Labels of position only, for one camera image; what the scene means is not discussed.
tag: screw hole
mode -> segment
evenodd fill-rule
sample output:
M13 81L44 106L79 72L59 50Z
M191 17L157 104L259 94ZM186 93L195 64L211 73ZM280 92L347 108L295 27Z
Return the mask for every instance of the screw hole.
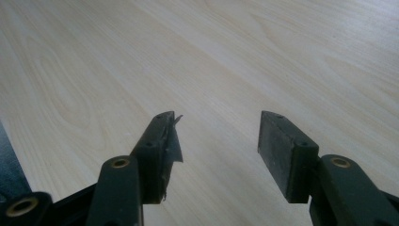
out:
M340 167L340 168L349 168L350 167L350 163L343 158L334 157L334 158L331 158L331 162L332 162L332 164L334 164L335 166Z
M112 163L112 167L113 167L113 168L124 168L124 167L126 167L127 165L129 165L129 163L130 163L129 160L121 158L121 159L115 160L115 161Z
M33 210L38 205L38 203L39 201L36 197L22 199L12 204L7 209L6 215L11 218L24 215Z

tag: tabletop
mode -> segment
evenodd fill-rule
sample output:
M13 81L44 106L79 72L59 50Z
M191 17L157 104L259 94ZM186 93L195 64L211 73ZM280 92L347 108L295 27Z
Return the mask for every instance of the tabletop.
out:
M94 184L169 110L184 162L147 225L311 225L257 153L262 110L398 196L399 1L0 2L0 119L33 190Z

